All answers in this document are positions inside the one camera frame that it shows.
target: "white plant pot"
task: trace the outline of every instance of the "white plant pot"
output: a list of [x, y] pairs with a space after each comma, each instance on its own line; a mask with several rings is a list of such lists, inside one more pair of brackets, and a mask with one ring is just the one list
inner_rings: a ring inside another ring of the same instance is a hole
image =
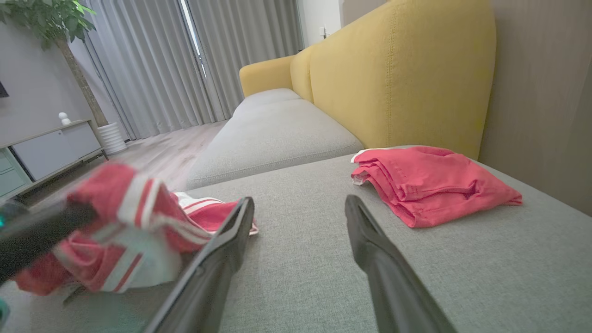
[[119, 153], [127, 149], [126, 143], [121, 137], [117, 123], [99, 127], [99, 134], [103, 142], [103, 149], [107, 155]]

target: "curtain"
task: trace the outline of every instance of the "curtain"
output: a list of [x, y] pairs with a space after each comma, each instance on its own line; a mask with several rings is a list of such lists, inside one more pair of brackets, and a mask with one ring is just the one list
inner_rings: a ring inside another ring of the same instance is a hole
[[230, 117], [198, 68], [177, 1], [86, 3], [96, 11], [87, 48], [130, 137]]
[[187, 3], [207, 71], [225, 112], [233, 113], [244, 99], [240, 68], [291, 56], [303, 48], [297, 0], [187, 0]]

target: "yellow fabric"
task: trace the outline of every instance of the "yellow fabric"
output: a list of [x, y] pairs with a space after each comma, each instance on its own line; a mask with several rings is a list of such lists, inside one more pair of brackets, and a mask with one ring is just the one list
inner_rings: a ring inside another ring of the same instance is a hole
[[290, 65], [290, 74], [292, 76], [292, 87], [296, 94], [305, 100], [314, 103], [313, 89], [310, 85], [310, 55], [314, 45], [307, 47], [294, 56]]
[[244, 96], [257, 92], [288, 88], [292, 89], [290, 63], [294, 56], [253, 63], [240, 69], [240, 83]]
[[392, 0], [317, 44], [315, 105], [366, 148], [477, 158], [496, 48], [488, 0]]

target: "tree trunk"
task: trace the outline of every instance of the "tree trunk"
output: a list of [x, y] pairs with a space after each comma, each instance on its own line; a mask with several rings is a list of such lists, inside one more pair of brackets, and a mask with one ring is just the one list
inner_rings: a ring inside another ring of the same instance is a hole
[[74, 78], [76, 78], [76, 82], [80, 86], [80, 89], [82, 89], [82, 94], [84, 95], [84, 98], [86, 98], [88, 106], [91, 108], [92, 115], [95, 117], [96, 125], [98, 127], [108, 125], [109, 123], [107, 122], [107, 119], [105, 119], [105, 115], [103, 114], [99, 103], [97, 103], [96, 98], [92, 93], [91, 87], [88, 86], [88, 82], [80, 70], [78, 62], [76, 62], [76, 59], [70, 50], [70, 46], [68, 46], [68, 42], [66, 39], [58, 38], [56, 39], [56, 45], [60, 51], [62, 51], [68, 66], [70, 66], [72, 74], [74, 74]]

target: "red garment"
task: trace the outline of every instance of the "red garment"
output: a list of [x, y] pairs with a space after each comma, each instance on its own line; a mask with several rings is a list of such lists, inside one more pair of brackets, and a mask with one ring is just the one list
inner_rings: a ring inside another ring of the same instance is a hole
[[369, 181], [411, 228], [437, 226], [501, 204], [521, 205], [522, 195], [461, 154], [442, 148], [368, 149], [356, 154], [356, 185]]
[[[20, 289], [49, 294], [74, 279], [122, 293], [173, 281], [179, 253], [201, 249], [237, 203], [169, 193], [162, 180], [123, 164], [103, 165], [68, 200], [92, 205], [98, 218], [20, 271]], [[257, 232], [253, 224], [250, 234]]]

